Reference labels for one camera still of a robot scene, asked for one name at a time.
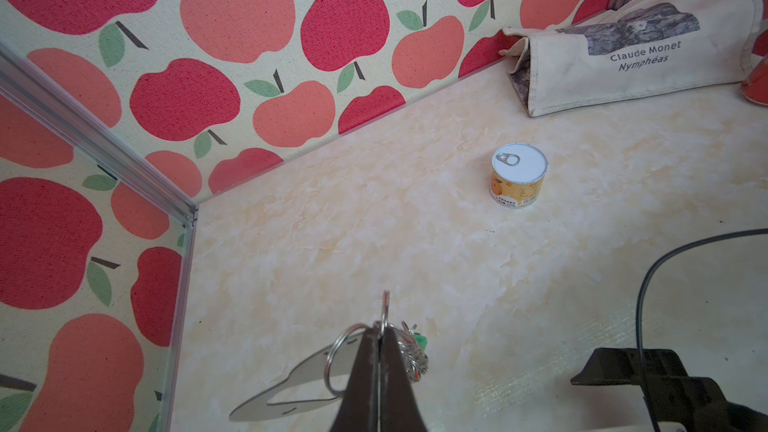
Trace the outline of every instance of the yellow can label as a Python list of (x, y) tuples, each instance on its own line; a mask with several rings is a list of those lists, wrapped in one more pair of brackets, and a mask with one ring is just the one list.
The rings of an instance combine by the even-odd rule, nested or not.
[(538, 197), (542, 190), (541, 177), (536, 182), (530, 184), (515, 184), (501, 178), (496, 171), (491, 174), (491, 193), (496, 202), (507, 207), (525, 207), (532, 203)]

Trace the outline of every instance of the pull tab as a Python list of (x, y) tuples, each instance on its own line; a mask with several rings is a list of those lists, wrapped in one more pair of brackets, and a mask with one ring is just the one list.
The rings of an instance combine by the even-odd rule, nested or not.
[[(509, 163), (508, 160), (509, 160), (510, 157), (516, 158), (517, 161), (514, 164)], [(514, 167), (514, 166), (516, 166), (517, 164), (520, 163), (520, 156), (518, 156), (516, 154), (500, 153), (500, 154), (496, 154), (496, 159), (499, 160), (500, 162), (504, 162), (505, 164), (507, 164), (510, 167)]]

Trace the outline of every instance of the green leaf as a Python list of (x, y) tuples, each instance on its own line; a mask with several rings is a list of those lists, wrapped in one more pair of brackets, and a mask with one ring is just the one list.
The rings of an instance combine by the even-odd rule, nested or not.
[(98, 48), (107, 67), (120, 62), (125, 54), (125, 38), (120, 28), (115, 24), (108, 24), (101, 29), (98, 34)]
[(0, 432), (8, 432), (19, 422), (32, 402), (32, 392), (20, 392), (0, 400)]
[(100, 176), (98, 174), (86, 177), (83, 180), (83, 187), (90, 188), (91, 190), (101, 190), (102, 192), (112, 190), (117, 184), (118, 181), (110, 176)]
[(427, 338), (423, 335), (414, 335), (414, 339), (416, 339), (416, 342), (418, 342), (418, 346), (422, 348), (422, 350), (427, 350)]
[(91, 290), (96, 294), (96, 297), (102, 304), (109, 307), (109, 303), (112, 300), (112, 284), (109, 283), (109, 277), (106, 272), (94, 262), (89, 262), (88, 267), (85, 269), (85, 278), (88, 280), (88, 285), (91, 286)]
[(205, 157), (210, 150), (210, 134), (203, 132), (194, 140), (194, 156), (197, 158)]
[(154, 416), (154, 420), (152, 420), (152, 425), (149, 426), (149, 429), (147, 432), (158, 432), (158, 423), (160, 422), (160, 415)]
[(277, 97), (280, 95), (280, 89), (275, 87), (275, 84), (272, 82), (267, 82), (265, 80), (251, 80), (245, 82), (244, 85), (245, 87), (248, 87), (251, 92), (255, 92), (260, 96)]
[(343, 92), (344, 89), (350, 86), (352, 78), (355, 76), (355, 64), (351, 63), (344, 67), (339, 75), (339, 83), (336, 85), (336, 92)]
[(472, 22), (469, 23), (469, 30), (470, 32), (474, 29), (477, 29), (480, 24), (485, 20), (485, 16), (488, 14), (488, 9), (491, 8), (491, 1), (486, 0), (482, 4), (480, 4), (480, 7), (475, 11), (475, 15), (472, 16)]
[(402, 10), (398, 12), (397, 18), (400, 19), (400, 24), (406, 26), (408, 30), (420, 30), (424, 28), (421, 16), (412, 10)]

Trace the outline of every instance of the apple stem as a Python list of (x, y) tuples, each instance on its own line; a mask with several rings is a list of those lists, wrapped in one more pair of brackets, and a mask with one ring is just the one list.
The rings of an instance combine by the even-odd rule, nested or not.
[(360, 70), (360, 66), (357, 65), (357, 60), (355, 63), (355, 71), (357, 72), (357, 76), (360, 78), (360, 80), (365, 80), (366, 78), (362, 76), (362, 71)]
[(214, 140), (215, 140), (216, 142), (218, 142), (218, 143), (219, 143), (219, 145), (221, 145), (221, 146), (225, 146), (225, 145), (226, 145), (226, 142), (225, 142), (224, 140), (222, 140), (222, 139), (221, 139), (221, 137), (217, 136), (217, 135), (214, 133), (214, 131), (213, 131), (213, 130), (211, 130), (211, 129), (208, 129), (208, 133), (210, 134), (210, 136), (211, 136), (211, 137), (213, 137), (213, 138), (214, 138)]
[(285, 93), (283, 90), (283, 82), (280, 81), (280, 74), (277, 73), (277, 69), (275, 69), (275, 73), (272, 74), (272, 77), (275, 78), (275, 83), (277, 84), (277, 88), (280, 89), (280, 93)]
[(104, 171), (104, 173), (105, 173), (105, 174), (107, 174), (108, 176), (110, 176), (110, 177), (111, 177), (113, 180), (115, 180), (115, 181), (116, 181), (116, 180), (118, 180), (118, 178), (117, 178), (117, 177), (115, 177), (115, 176), (113, 176), (112, 174), (110, 174), (110, 173), (109, 173), (109, 170), (107, 170), (106, 168), (103, 168), (102, 166), (99, 166), (99, 165), (96, 165), (96, 167), (98, 167), (98, 168), (100, 168), (101, 170), (103, 170), (103, 171)]
[(105, 267), (109, 267), (109, 268), (111, 268), (113, 270), (118, 268), (118, 267), (120, 267), (120, 264), (115, 264), (114, 262), (110, 262), (109, 260), (104, 260), (104, 259), (99, 258), (99, 257), (91, 257), (91, 262), (96, 262), (99, 265), (103, 265)]
[(118, 28), (119, 28), (120, 30), (122, 30), (122, 31), (123, 31), (123, 34), (125, 34), (125, 36), (126, 36), (126, 37), (127, 37), (127, 38), (128, 38), (130, 41), (131, 41), (131, 42), (133, 42), (133, 43), (134, 43), (134, 45), (135, 45), (136, 47), (138, 47), (139, 49), (147, 49), (147, 50), (149, 50), (149, 47), (147, 47), (145, 44), (143, 44), (143, 43), (142, 43), (142, 42), (139, 40), (139, 38), (138, 38), (138, 37), (136, 37), (136, 36), (134, 35), (134, 33), (133, 33), (133, 32), (129, 31), (129, 30), (128, 30), (128, 28), (127, 28), (126, 26), (124, 26), (124, 25), (123, 25), (123, 23), (121, 23), (121, 22), (120, 22), (120, 20), (118, 20), (118, 21), (117, 21), (117, 22), (115, 22), (114, 24), (115, 24), (116, 26), (118, 26)]
[(0, 374), (0, 387), (32, 392), (37, 388), (37, 385), (33, 384), (32, 382), (27, 382), (26, 380), (16, 379), (14, 377)]

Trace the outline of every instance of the white fabric pouch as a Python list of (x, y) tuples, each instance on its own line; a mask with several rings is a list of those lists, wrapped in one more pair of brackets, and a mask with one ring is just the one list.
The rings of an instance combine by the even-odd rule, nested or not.
[(576, 26), (504, 28), (521, 39), (512, 84), (531, 117), (574, 107), (741, 82), (762, 0), (632, 0)]

